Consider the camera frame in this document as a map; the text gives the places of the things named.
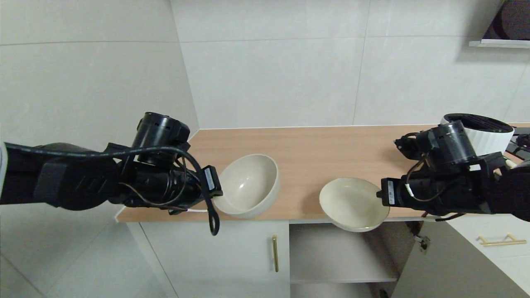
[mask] drawer handle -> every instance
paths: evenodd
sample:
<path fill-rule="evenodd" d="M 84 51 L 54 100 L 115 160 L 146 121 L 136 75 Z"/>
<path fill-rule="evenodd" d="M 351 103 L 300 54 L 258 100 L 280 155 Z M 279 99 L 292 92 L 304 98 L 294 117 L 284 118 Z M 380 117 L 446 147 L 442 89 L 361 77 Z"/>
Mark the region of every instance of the drawer handle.
<path fill-rule="evenodd" d="M 505 246 L 505 245 L 526 244 L 526 240 L 517 240 L 512 234 L 508 234 L 507 237 L 510 238 L 511 240 L 488 242 L 482 236 L 479 236 L 479 239 L 480 241 L 482 241 L 480 243 L 482 246 Z"/>
<path fill-rule="evenodd" d="M 272 253 L 274 254 L 274 271 L 279 271 L 278 266 L 278 236 L 272 236 Z"/>

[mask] wooden countertop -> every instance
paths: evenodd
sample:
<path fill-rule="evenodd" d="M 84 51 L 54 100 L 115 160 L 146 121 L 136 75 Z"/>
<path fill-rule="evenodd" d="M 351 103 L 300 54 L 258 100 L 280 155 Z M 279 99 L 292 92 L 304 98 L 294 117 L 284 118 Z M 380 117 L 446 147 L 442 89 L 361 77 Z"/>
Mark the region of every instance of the wooden countertop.
<path fill-rule="evenodd" d="M 263 153 L 276 160 L 281 187 L 276 202 L 255 220 L 323 220 L 319 193 L 329 181 L 355 177 L 380 186 L 381 178 L 399 178 L 414 165 L 393 141 L 435 125 L 249 128 L 200 130 L 190 141 L 190 153 L 202 167 L 220 174 L 234 160 Z M 201 202 L 194 209 L 206 209 Z M 423 211 L 391 207 L 393 217 L 417 217 Z M 236 218 L 219 212 L 222 220 Z M 170 216 L 157 208 L 124 208 L 119 222 L 207 221 L 204 213 Z"/>

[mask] white cable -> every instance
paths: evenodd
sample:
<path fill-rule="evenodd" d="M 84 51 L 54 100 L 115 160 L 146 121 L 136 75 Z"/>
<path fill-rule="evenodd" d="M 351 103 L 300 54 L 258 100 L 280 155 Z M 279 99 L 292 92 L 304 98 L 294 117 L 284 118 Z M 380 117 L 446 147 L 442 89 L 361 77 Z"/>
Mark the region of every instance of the white cable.
<path fill-rule="evenodd" d="M 188 212 L 207 213 L 208 210 L 204 210 L 204 209 L 188 209 Z"/>
<path fill-rule="evenodd" d="M 405 183 L 405 187 L 407 188 L 407 191 L 409 192 L 409 195 L 411 197 L 414 197 L 414 193 L 412 193 L 412 189 L 410 188 L 410 184 Z"/>

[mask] sticker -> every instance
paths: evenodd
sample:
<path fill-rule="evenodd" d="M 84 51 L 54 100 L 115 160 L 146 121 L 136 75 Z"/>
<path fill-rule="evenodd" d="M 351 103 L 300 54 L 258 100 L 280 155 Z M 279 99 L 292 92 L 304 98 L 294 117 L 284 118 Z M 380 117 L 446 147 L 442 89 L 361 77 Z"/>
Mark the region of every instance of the sticker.
<path fill-rule="evenodd" d="M 390 205 L 395 205 L 394 200 L 394 182 L 393 181 L 387 181 L 388 184 L 388 203 Z"/>
<path fill-rule="evenodd" d="M 214 180 L 213 180 L 213 178 L 211 177 L 211 171 L 210 171 L 210 168 L 206 168 L 206 169 L 204 170 L 204 174 L 205 174 L 205 176 L 206 176 L 206 181 L 208 182 L 208 188 L 209 188 L 210 190 L 212 190 L 212 189 L 215 187 L 215 185 L 214 185 Z"/>

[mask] cream bowl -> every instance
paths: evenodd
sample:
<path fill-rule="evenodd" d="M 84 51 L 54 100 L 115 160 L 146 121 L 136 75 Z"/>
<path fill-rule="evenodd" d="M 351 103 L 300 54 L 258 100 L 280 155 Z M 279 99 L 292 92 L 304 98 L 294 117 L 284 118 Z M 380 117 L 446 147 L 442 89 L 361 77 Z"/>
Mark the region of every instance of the cream bowl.
<path fill-rule="evenodd" d="M 219 182 L 223 195 L 213 200 L 217 209 L 238 218 L 254 218 L 276 201 L 280 172 L 272 158 L 251 154 L 229 164 Z"/>
<path fill-rule="evenodd" d="M 380 189 L 358 178 L 339 178 L 320 191 L 320 206 L 331 222 L 351 232 L 367 232 L 378 227 L 388 216 L 390 207 L 376 196 Z"/>

